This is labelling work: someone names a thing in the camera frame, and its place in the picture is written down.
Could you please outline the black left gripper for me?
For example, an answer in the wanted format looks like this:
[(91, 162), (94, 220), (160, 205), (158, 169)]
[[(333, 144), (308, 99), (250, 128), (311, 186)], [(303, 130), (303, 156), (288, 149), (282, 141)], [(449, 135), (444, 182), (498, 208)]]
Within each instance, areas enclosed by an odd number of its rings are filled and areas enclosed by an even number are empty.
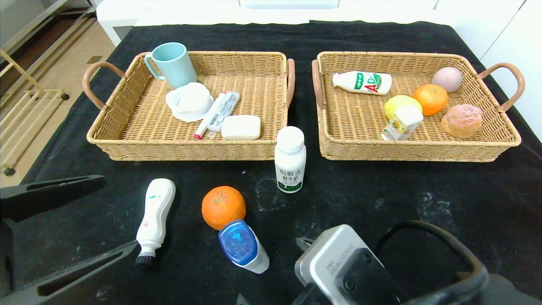
[(13, 236), (6, 220), (20, 222), (36, 214), (54, 210), (105, 187), (102, 175), (85, 175), (33, 182), (1, 189), (0, 297), (2, 305), (44, 305), (68, 290), (116, 264), (131, 254), (137, 241), (89, 258), (38, 279), (21, 290), (13, 290)]

